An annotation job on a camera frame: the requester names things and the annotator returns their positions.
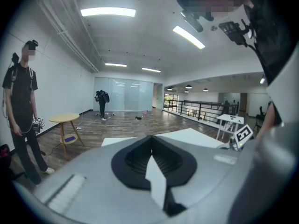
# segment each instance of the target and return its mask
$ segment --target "hand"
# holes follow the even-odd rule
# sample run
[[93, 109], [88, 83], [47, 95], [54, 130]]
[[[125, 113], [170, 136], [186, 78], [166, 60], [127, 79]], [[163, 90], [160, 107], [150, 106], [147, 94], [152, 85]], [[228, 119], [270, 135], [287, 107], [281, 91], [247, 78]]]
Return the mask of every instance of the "hand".
[[14, 133], [18, 136], [22, 136], [22, 131], [17, 124], [14, 125]]

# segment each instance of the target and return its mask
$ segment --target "blue object on table shelf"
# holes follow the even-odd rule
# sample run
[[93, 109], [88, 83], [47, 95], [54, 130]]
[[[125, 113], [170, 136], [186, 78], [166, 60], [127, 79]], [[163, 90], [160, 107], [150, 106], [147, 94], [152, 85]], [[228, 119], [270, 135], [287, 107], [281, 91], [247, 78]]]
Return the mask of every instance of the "blue object on table shelf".
[[65, 139], [65, 142], [71, 142], [72, 140], [75, 140], [75, 139], [76, 139], [76, 137], [71, 136], [71, 137], [69, 137], [69, 138], [66, 138], [66, 139]]

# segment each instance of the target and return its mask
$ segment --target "round wooden table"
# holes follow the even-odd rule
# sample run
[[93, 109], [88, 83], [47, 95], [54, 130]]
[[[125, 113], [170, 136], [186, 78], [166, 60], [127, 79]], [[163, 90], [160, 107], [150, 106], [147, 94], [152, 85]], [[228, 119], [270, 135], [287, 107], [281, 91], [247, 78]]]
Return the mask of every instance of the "round wooden table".
[[[66, 149], [65, 146], [68, 144], [72, 144], [74, 142], [76, 142], [78, 139], [81, 141], [81, 143], [84, 145], [83, 141], [81, 140], [74, 124], [73, 124], [73, 120], [78, 119], [80, 117], [79, 114], [74, 114], [74, 113], [65, 113], [65, 114], [57, 114], [52, 116], [49, 121], [53, 122], [53, 123], [60, 123], [60, 135], [61, 135], [61, 139], [60, 142], [62, 143], [63, 149], [64, 149], [64, 155], [65, 158], [68, 160], [69, 157], [66, 154]], [[74, 131], [76, 134], [64, 134], [64, 123], [66, 122], [70, 122], [71, 126], [73, 127]]]

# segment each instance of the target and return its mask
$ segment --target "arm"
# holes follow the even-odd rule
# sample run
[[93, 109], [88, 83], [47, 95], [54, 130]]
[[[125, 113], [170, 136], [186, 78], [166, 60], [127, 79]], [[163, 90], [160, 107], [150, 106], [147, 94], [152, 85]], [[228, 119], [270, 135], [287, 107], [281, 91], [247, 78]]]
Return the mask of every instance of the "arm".
[[7, 108], [7, 112], [8, 112], [8, 117], [9, 117], [11, 124], [13, 125], [14, 133], [18, 136], [22, 136], [20, 127], [17, 125], [17, 123], [14, 119], [13, 107], [11, 105], [11, 94], [10, 94], [9, 88], [5, 88], [5, 100], [6, 100], [6, 108]]
[[275, 121], [275, 111], [274, 111], [274, 105], [273, 103], [271, 103], [271, 105], [267, 110], [265, 120], [263, 121], [262, 128], [256, 136], [258, 140], [261, 140], [264, 134], [267, 133], [274, 126], [274, 121]]
[[30, 94], [30, 103], [31, 103], [31, 106], [32, 106], [32, 111], [33, 111], [34, 118], [37, 120], [36, 97], [34, 95], [34, 91], [31, 91], [31, 94]]

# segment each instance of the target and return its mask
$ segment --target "brown door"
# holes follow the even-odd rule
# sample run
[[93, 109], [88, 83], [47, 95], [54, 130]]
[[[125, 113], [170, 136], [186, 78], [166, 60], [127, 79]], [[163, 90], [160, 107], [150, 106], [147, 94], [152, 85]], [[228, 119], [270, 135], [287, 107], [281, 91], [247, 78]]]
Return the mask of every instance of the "brown door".
[[247, 93], [241, 93], [240, 98], [240, 116], [245, 117], [247, 106]]

